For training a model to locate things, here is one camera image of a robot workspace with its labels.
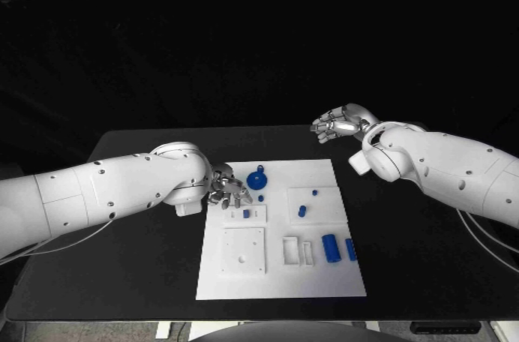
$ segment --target peg board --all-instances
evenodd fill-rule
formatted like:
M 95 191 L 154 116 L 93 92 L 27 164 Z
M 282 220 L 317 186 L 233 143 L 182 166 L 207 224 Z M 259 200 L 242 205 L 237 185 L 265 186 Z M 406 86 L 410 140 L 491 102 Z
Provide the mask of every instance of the peg board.
M 195 300 L 366 296 L 358 262 L 348 261 L 344 243 L 344 239 L 350 238 L 344 213 L 347 201 L 344 201 L 344 205 L 341 198 L 331 198 L 328 202 L 325 201 L 330 211 L 338 211 L 338 215 L 342 216 L 342 219 L 334 219 L 334 224 L 291 224 L 288 188 L 308 188 L 309 193 L 312 189 L 318 191 L 318 188 L 327 188 L 327 191 L 335 190 L 340 195 L 331 161 L 234 162 L 229 163 L 234 177 L 244 181 L 259 164 L 265 167 L 268 183 L 260 190 L 249 190 L 255 207 L 242 205 L 240 209 L 247 207 L 252 210 L 262 211 L 265 209 L 265 220 L 260 216 L 255 221 L 233 219 L 229 223 L 229 211 L 223 211 L 220 205 L 207 207 Z M 265 197 L 262 202 L 257 202 L 259 195 Z M 262 228 L 263 230 L 265 268 L 260 271 L 263 274 L 221 272 L 224 269 L 221 268 L 224 229 L 239 228 L 250 230 Z M 321 236 L 330 233 L 337 239 L 341 256 L 341 261 L 337 263 L 327 262 L 322 250 Z M 299 266 L 283 265 L 283 237 L 296 237 Z M 309 267 L 302 266 L 305 261 L 302 242 L 311 244 L 312 265 Z

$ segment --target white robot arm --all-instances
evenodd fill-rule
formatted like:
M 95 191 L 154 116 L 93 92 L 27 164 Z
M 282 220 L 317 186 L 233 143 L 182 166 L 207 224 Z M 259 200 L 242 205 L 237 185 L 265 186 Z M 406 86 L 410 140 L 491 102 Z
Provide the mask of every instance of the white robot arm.
M 332 109 L 309 128 L 324 143 L 341 136 L 361 141 L 348 158 L 389 182 L 410 180 L 451 207 L 519 228 L 519 161 L 490 145 L 399 122 L 380 122 L 358 105 Z
M 54 172 L 0 181 L 0 257 L 20 248 L 154 207 L 178 216 L 221 200 L 252 203 L 249 192 L 223 163 L 210 166 L 197 147 L 172 142 L 151 153 L 96 160 Z

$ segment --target blue object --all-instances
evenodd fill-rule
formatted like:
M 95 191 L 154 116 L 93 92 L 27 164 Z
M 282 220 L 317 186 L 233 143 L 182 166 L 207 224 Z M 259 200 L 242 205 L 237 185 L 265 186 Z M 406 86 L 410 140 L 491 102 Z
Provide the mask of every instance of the blue object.
M 324 247 L 325 260 L 328 263 L 340 261 L 340 253 L 335 241 L 335 235 L 324 235 L 321 237 L 321 246 Z
M 304 217 L 305 216 L 305 205 L 302 205 L 299 207 L 299 213 L 298 213 L 299 217 Z
M 353 241 L 350 238 L 345 238 L 345 248 L 347 248 L 348 260 L 355 261 L 357 255 L 354 254 Z
M 246 178 L 246 184 L 252 190 L 260 190 L 266 186 L 266 176 L 262 172 L 265 169 L 262 165 L 256 167 L 256 172 L 252 172 Z

